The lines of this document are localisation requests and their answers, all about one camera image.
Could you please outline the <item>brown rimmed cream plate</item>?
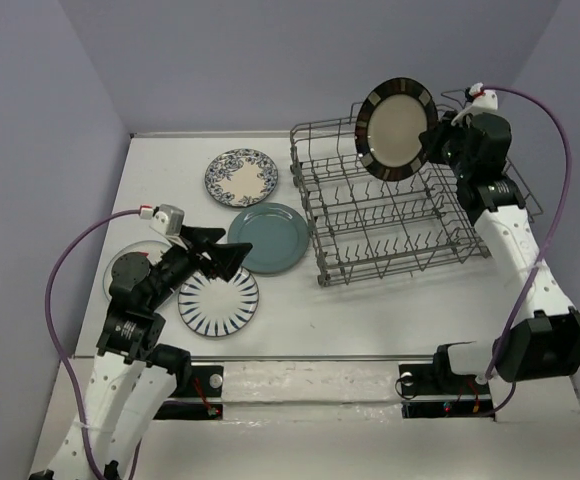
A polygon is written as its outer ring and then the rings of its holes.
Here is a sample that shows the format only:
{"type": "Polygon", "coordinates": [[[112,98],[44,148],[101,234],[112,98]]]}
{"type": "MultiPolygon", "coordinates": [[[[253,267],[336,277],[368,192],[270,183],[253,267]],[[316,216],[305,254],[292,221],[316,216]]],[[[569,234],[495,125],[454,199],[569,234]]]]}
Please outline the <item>brown rimmed cream plate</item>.
{"type": "Polygon", "coordinates": [[[375,87],[362,102],[355,121],[356,157],[383,182],[399,182],[424,165],[419,135],[435,128],[438,111],[429,90],[409,77],[375,87]]]}

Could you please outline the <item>blue floral plate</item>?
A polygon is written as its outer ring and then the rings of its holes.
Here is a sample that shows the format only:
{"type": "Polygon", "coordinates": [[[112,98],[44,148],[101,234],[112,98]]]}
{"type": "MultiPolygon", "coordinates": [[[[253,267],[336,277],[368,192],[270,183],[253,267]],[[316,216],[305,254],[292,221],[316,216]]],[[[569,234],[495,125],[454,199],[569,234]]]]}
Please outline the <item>blue floral plate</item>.
{"type": "Polygon", "coordinates": [[[221,153],[204,174],[207,193],[224,206],[246,208],[262,202],[278,185],[279,171],[265,153],[248,148],[221,153]]]}

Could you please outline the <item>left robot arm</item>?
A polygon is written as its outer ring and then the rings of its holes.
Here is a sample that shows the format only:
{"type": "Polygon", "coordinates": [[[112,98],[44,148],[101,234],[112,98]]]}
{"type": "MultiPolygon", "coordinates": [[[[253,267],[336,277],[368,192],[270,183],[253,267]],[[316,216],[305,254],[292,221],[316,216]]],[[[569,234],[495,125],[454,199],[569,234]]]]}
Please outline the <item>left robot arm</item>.
{"type": "Polygon", "coordinates": [[[191,383],[189,351],[159,341],[159,307],[194,274],[235,277],[252,246],[223,244],[222,228],[186,227],[170,239],[160,260],[138,252],[112,268],[110,302],[88,383],[81,387],[67,357],[77,413],[49,465],[34,479],[131,479],[142,437],[171,396],[191,383]]]}

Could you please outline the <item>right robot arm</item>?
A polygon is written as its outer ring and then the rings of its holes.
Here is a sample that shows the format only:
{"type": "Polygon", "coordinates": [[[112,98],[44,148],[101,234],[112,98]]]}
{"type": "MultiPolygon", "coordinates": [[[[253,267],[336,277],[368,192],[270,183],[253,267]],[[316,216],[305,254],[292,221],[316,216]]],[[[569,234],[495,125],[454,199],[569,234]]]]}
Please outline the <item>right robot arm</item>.
{"type": "Polygon", "coordinates": [[[420,140],[429,162],[452,170],[458,203],[513,303],[498,338],[439,346],[430,368],[432,384],[452,392],[467,376],[514,383],[574,375],[580,367],[580,310],[547,265],[526,201],[505,171],[508,121],[491,113],[459,119],[448,111],[420,140]]]}

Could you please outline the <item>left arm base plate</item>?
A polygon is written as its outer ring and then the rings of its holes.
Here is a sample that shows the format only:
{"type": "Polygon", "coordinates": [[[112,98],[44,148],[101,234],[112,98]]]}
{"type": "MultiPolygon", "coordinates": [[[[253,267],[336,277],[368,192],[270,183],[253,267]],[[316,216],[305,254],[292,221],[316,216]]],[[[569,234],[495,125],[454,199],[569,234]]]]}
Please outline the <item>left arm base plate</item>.
{"type": "Polygon", "coordinates": [[[186,385],[177,384],[174,393],[159,407],[155,420],[219,421],[223,419],[224,367],[219,364],[193,365],[186,385]]]}

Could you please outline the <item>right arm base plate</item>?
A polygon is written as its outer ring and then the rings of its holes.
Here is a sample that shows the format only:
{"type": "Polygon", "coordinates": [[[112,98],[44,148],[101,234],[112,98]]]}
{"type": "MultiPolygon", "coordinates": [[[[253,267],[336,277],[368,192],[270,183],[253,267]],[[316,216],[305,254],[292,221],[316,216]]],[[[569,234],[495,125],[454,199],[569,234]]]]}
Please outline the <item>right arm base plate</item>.
{"type": "Polygon", "coordinates": [[[395,392],[404,419],[494,417],[487,384],[474,375],[436,373],[432,363],[400,364],[395,392]]]}

